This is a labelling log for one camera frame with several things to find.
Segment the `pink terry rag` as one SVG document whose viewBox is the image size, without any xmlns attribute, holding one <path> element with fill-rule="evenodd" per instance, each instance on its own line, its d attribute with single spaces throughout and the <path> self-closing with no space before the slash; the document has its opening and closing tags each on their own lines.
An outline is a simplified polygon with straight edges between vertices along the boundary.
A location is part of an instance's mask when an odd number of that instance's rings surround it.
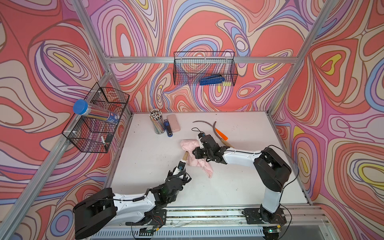
<svg viewBox="0 0 384 240">
<path fill-rule="evenodd" d="M 182 140 L 180 143 L 181 148 L 188 152 L 186 163 L 191 167 L 200 167 L 208 176 L 211 178 L 213 176 L 212 166 L 205 160 L 195 157 L 193 150 L 200 146 L 198 140 Z"/>
</svg>

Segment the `wooden handled sickle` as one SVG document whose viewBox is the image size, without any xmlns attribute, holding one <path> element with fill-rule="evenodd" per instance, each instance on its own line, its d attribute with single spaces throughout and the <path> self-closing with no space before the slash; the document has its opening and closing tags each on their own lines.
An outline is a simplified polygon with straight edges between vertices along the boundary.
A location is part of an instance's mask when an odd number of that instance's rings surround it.
<svg viewBox="0 0 384 240">
<path fill-rule="evenodd" d="M 214 130 L 215 135 L 220 139 L 220 141 L 225 146 L 232 148 L 233 146 L 228 142 L 229 138 L 216 128 L 216 123 L 217 122 L 214 122 L 214 124 L 213 124 L 213 130 Z"/>
<path fill-rule="evenodd" d="M 182 161 L 186 163 L 188 161 L 188 159 L 189 159 L 189 152 L 185 151 L 185 154 L 184 154 L 184 156 L 182 158 Z"/>
</svg>

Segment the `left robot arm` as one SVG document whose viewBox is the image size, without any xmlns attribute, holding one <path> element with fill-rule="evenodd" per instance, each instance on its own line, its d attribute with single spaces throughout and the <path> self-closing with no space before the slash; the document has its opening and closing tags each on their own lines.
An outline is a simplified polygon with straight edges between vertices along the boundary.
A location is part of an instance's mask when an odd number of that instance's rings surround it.
<svg viewBox="0 0 384 240">
<path fill-rule="evenodd" d="M 143 194 L 122 195 L 113 193 L 112 188 L 102 189 L 74 206 L 75 238 L 86 239 L 112 225 L 160 229 L 166 223 L 166 207 L 191 180 L 186 171 L 175 168 L 163 184 Z"/>
</svg>

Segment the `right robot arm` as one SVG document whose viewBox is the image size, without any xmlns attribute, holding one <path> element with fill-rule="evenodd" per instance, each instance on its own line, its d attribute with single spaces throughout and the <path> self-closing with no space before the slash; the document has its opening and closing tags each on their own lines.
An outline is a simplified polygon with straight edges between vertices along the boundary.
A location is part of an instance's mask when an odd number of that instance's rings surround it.
<svg viewBox="0 0 384 240">
<path fill-rule="evenodd" d="M 237 150 L 219 146 L 211 135 L 198 134 L 202 144 L 193 150 L 197 159 L 224 165 L 255 168 L 266 187 L 261 212 L 273 215 L 280 207 L 284 186 L 292 173 L 291 167 L 270 147 L 261 151 Z"/>
</svg>

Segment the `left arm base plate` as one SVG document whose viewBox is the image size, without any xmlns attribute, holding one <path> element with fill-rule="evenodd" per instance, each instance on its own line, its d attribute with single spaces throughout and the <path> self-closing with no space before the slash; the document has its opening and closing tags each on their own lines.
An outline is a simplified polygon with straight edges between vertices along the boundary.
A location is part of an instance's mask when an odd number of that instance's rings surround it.
<svg viewBox="0 0 384 240">
<path fill-rule="evenodd" d="M 152 210 L 150 212 L 145 213 L 144 218 L 137 223 L 126 222 L 126 226 L 155 226 L 162 227 L 166 224 L 167 210 Z"/>
</svg>

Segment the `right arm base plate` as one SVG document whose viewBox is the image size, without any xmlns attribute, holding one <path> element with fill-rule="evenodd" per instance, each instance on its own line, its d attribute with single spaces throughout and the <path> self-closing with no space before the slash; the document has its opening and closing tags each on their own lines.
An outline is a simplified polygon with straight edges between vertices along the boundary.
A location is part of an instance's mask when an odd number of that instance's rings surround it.
<svg viewBox="0 0 384 240">
<path fill-rule="evenodd" d="M 283 226 L 287 223 L 284 211 L 281 208 L 278 208 L 273 214 L 260 208 L 246 208 L 242 210 L 242 215 L 245 216 L 246 222 L 249 225 L 266 224 Z"/>
</svg>

